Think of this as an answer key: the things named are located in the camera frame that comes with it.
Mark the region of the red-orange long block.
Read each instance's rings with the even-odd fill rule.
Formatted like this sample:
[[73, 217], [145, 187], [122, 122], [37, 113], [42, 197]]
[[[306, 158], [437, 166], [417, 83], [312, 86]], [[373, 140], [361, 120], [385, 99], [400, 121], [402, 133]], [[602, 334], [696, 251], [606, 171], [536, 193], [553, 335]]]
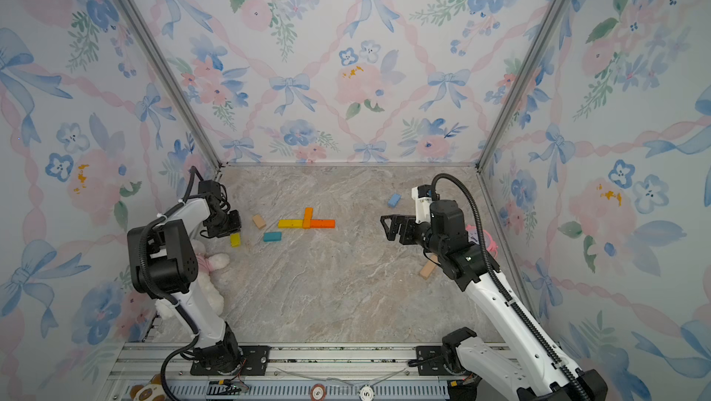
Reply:
[[311, 229], [334, 229], [335, 226], [335, 220], [312, 220], [310, 222]]

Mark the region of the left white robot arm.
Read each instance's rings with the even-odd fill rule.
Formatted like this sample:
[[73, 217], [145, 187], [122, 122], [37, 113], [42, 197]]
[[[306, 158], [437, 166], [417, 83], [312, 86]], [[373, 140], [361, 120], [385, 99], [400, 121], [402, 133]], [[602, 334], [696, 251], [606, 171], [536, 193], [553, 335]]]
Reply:
[[238, 210], [226, 188], [190, 169], [185, 193], [178, 203], [127, 233], [133, 288], [173, 310], [192, 340], [181, 354], [200, 371], [232, 374], [243, 365], [243, 354], [228, 323], [209, 306], [198, 284], [199, 261], [191, 234], [208, 239], [239, 234]]

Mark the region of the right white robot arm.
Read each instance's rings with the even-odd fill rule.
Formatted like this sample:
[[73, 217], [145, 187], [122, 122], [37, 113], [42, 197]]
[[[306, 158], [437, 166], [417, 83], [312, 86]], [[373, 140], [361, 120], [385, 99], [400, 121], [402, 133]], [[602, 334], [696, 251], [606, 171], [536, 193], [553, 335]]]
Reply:
[[413, 215], [381, 216], [386, 238], [435, 255], [444, 275], [487, 316], [514, 354], [510, 360], [470, 328], [444, 336], [440, 357], [455, 373], [482, 378], [507, 400], [604, 400], [607, 383], [585, 371], [536, 321], [487, 248], [468, 188], [448, 173], [412, 190]]

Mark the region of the lime yellow long block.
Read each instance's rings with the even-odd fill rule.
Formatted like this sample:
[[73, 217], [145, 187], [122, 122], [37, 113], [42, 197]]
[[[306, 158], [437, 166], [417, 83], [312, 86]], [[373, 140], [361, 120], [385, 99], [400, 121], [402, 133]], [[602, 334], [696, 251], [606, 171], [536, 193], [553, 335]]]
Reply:
[[231, 243], [231, 247], [233, 247], [233, 248], [240, 247], [241, 234], [240, 233], [231, 234], [230, 235], [230, 243]]

